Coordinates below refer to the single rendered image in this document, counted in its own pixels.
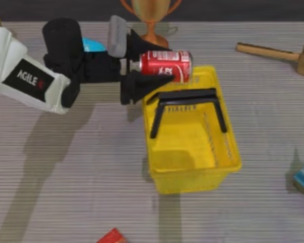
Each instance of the yellow plastic container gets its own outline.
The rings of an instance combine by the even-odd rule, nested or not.
[[[162,98],[170,92],[177,96],[187,91],[195,93],[195,97]],[[216,98],[208,94],[210,91],[216,93]],[[200,102],[214,100],[219,101],[217,107],[216,102]],[[213,190],[229,173],[241,168],[237,143],[212,66],[195,67],[188,83],[169,83],[146,96],[142,106],[149,173],[160,194]]]

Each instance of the red block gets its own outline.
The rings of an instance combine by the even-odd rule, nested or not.
[[[119,231],[114,228],[103,238],[101,238],[97,243],[127,243],[127,240],[119,233]]]

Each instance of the wooden mallet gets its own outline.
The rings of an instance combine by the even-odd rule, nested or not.
[[[278,58],[288,61],[297,62],[297,72],[301,75],[304,75],[304,48],[302,53],[294,53],[281,51],[277,49],[272,49],[268,47],[255,46],[251,44],[238,43],[237,51],[255,54],[259,56]]]

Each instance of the black handle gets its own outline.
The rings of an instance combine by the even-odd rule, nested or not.
[[[153,121],[150,138],[156,138],[160,127],[163,112],[166,106],[170,105],[196,105],[212,102],[215,107],[217,119],[223,133],[227,132],[224,116],[220,107],[216,89],[199,89],[199,90],[181,90],[172,92],[158,93],[159,103],[156,110],[156,116]]]

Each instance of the table top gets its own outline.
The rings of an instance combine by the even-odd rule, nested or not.
[[[42,62],[44,23],[3,23]],[[106,44],[105,22],[81,23]],[[130,23],[139,33],[144,24]],[[83,85],[66,115],[0,96],[0,243],[304,242],[304,77],[291,63],[235,51],[246,42],[301,51],[304,23],[162,23],[171,48],[216,68],[243,160],[211,192],[160,196],[146,171],[140,104],[119,84]]]

